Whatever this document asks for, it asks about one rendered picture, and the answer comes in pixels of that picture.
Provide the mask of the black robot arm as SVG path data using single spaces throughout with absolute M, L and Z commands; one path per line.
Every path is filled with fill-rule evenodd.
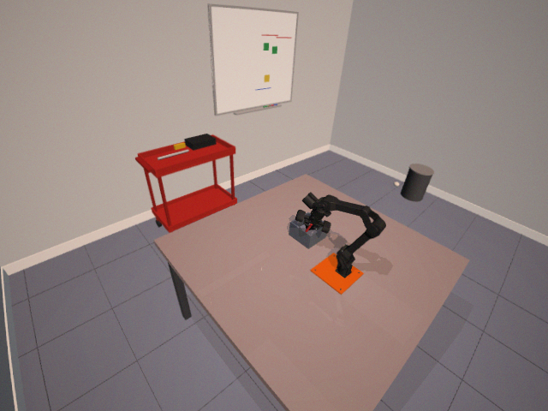
M 355 260 L 353 255 L 354 251 L 356 251 L 363 244 L 367 243 L 369 240 L 379 236 L 386 227 L 385 221 L 382 220 L 381 217 L 367 205 L 348 203 L 346 201 L 339 200 L 333 195 L 327 195 L 326 197 L 321 197 L 318 199 L 312 192 L 310 192 L 302 200 L 302 202 L 310 209 L 313 209 L 310 214 L 313 213 L 313 215 L 318 219 L 321 219 L 324 216 L 329 217 L 331 215 L 331 211 L 343 211 L 361 217 L 363 224 L 367 228 L 366 232 L 350 246 L 345 244 L 336 253 L 337 268 L 335 269 L 335 272 L 344 278 L 352 272 L 352 263 Z M 371 222 L 370 218 L 374 221 Z

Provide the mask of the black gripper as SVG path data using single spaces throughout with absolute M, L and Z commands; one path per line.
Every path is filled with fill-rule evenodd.
M 295 220 L 302 222 L 303 219 L 305 219 L 304 224 L 306 225 L 306 229 L 308 228 L 309 223 L 311 223 L 313 226 L 310 228 L 310 230 L 313 230 L 313 229 L 319 230 L 319 227 L 323 227 L 322 232 L 325 232 L 326 234 L 330 232 L 330 229 L 331 229 L 330 222 L 324 221 L 324 223 L 322 223 L 322 218 L 321 219 L 316 218 L 313 215 L 313 213 L 311 214 L 311 216 L 308 216 L 308 215 L 305 216 L 305 214 L 306 214 L 305 211 L 298 210 Z

